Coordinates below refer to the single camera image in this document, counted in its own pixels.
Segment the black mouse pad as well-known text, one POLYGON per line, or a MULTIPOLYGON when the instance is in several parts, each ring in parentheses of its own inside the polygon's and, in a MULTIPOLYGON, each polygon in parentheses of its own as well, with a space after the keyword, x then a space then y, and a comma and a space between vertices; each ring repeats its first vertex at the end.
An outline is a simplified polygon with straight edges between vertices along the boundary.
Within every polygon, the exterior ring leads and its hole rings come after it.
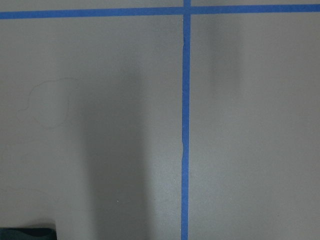
POLYGON ((57 240, 56 226, 50 223, 0 228, 1 240, 57 240))

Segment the blue tape grid lines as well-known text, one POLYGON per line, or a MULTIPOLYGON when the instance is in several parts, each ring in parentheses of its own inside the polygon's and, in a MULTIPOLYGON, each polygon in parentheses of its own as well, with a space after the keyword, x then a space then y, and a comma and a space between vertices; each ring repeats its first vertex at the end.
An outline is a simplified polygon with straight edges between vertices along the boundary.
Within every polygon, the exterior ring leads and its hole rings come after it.
POLYGON ((319 4, 262 4, 262 5, 192 5, 190 0, 175 7, 136 7, 2 11, 2 20, 46 19, 46 18, 89 18, 89 17, 129 17, 129 16, 169 16, 183 17, 182 49, 182 107, 181 107, 181 220, 180 238, 189 238, 189 146, 190 146, 190 72, 191 72, 191 17, 193 15, 217 14, 258 14, 258 13, 318 13, 319 4))

